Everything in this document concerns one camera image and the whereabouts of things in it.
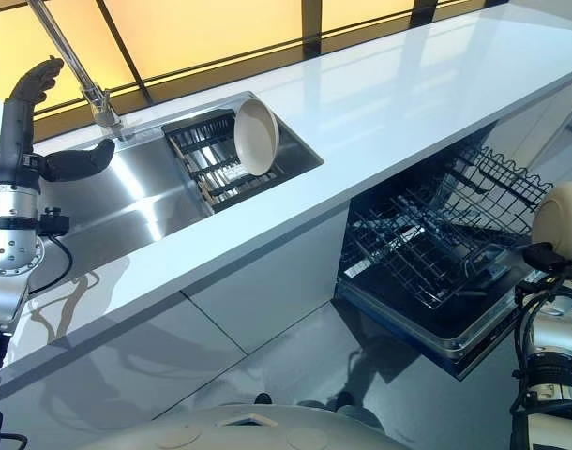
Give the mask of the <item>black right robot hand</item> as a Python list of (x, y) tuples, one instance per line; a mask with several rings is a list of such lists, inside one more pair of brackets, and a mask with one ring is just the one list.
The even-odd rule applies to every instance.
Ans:
[(535, 243), (522, 250), (523, 260), (533, 269), (545, 273), (563, 272), (572, 262), (556, 253), (548, 242)]

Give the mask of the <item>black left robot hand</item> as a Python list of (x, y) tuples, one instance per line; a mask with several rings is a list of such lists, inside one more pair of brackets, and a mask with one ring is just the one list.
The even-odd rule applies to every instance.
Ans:
[(41, 156), (34, 152), (34, 109), (55, 85), (64, 61), (51, 57), (26, 72), (5, 99), (0, 131), (0, 185), (40, 191), (39, 181), (71, 182), (105, 170), (114, 142), (104, 139), (91, 150), (65, 150)]

